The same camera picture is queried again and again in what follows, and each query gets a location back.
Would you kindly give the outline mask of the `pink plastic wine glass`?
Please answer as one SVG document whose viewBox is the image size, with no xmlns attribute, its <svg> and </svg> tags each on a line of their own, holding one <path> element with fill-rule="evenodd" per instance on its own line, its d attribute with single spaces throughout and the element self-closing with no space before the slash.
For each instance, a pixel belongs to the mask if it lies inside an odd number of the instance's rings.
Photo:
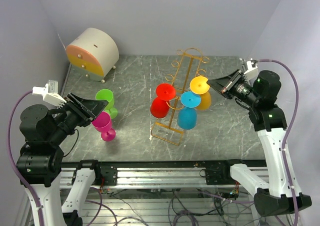
<svg viewBox="0 0 320 226">
<path fill-rule="evenodd" d="M 101 139 L 110 142 L 115 139 L 116 132 L 113 129 L 112 120 L 108 113 L 102 112 L 92 121 L 94 128 L 100 132 Z"/>
</svg>

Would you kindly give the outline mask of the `green plastic wine glass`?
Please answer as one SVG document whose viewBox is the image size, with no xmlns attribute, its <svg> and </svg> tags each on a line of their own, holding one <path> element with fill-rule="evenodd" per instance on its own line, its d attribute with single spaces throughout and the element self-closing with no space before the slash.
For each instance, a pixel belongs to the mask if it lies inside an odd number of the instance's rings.
<svg viewBox="0 0 320 226">
<path fill-rule="evenodd" d="M 104 111 L 109 114 L 111 119 L 114 119 L 118 115 L 118 111 L 114 107 L 115 97 L 111 90 L 102 89 L 97 92 L 97 94 L 95 95 L 95 98 L 96 100 L 107 101 L 107 106 L 105 107 Z"/>
</svg>

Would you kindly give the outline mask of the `orange plastic wine glass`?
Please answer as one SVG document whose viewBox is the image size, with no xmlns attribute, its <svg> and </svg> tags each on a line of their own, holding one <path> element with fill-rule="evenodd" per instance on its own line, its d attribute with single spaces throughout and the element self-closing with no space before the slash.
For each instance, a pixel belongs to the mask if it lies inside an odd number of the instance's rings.
<svg viewBox="0 0 320 226">
<path fill-rule="evenodd" d="M 207 84 L 207 81 L 206 77 L 197 76 L 189 84 L 190 90 L 201 98 L 200 105 L 196 107 L 197 110 L 208 110 L 212 104 L 211 94 L 209 93 L 210 86 Z"/>
</svg>

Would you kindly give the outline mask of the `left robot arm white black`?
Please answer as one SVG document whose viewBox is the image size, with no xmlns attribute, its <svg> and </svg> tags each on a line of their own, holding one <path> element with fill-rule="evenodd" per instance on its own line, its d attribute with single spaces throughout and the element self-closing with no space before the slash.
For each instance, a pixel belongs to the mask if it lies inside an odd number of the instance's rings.
<svg viewBox="0 0 320 226">
<path fill-rule="evenodd" d="M 60 180 L 64 152 L 60 148 L 77 127 L 86 127 L 107 106 L 104 100 L 87 100 L 72 93 L 62 106 L 49 110 L 43 104 L 27 107 L 20 115 L 19 129 L 25 145 L 15 168 L 31 203 L 36 226 L 81 226 L 80 211 L 91 185 L 100 183 L 102 172 L 98 160 L 78 163 L 71 190 L 61 203 Z"/>
</svg>

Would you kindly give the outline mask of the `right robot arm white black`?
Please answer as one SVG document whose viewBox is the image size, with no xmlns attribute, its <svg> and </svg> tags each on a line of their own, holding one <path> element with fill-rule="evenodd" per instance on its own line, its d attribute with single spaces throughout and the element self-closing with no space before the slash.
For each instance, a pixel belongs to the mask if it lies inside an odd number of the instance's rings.
<svg viewBox="0 0 320 226">
<path fill-rule="evenodd" d="M 226 184 L 239 182 L 252 196 L 260 216 L 293 214 L 312 205 L 311 197 L 302 193 L 294 179 L 294 171 L 286 144 L 289 129 L 282 109 L 276 105 L 281 88 L 280 77 L 263 70 L 253 85 L 245 81 L 238 70 L 232 74 L 207 81 L 207 84 L 226 99 L 247 105 L 250 121 L 262 144 L 268 171 L 268 182 L 262 180 L 240 160 L 220 172 Z"/>
</svg>

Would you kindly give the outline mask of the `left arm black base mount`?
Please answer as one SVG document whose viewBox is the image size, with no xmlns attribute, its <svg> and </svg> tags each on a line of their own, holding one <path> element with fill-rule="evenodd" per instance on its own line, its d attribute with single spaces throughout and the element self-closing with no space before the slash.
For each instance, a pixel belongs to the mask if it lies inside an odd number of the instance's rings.
<svg viewBox="0 0 320 226">
<path fill-rule="evenodd" d="M 115 186 L 118 180 L 118 171 L 114 165 L 96 163 L 93 167 L 95 173 L 94 185 Z"/>
</svg>

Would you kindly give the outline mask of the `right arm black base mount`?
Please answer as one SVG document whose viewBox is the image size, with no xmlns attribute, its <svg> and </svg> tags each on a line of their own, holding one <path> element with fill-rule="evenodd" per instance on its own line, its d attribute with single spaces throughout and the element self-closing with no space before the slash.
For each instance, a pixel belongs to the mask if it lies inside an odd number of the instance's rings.
<svg viewBox="0 0 320 226">
<path fill-rule="evenodd" d="M 233 185 L 235 180 L 231 177 L 231 166 L 245 164 L 243 160 L 231 159 L 223 161 L 206 161 L 205 180 L 207 185 Z"/>
</svg>

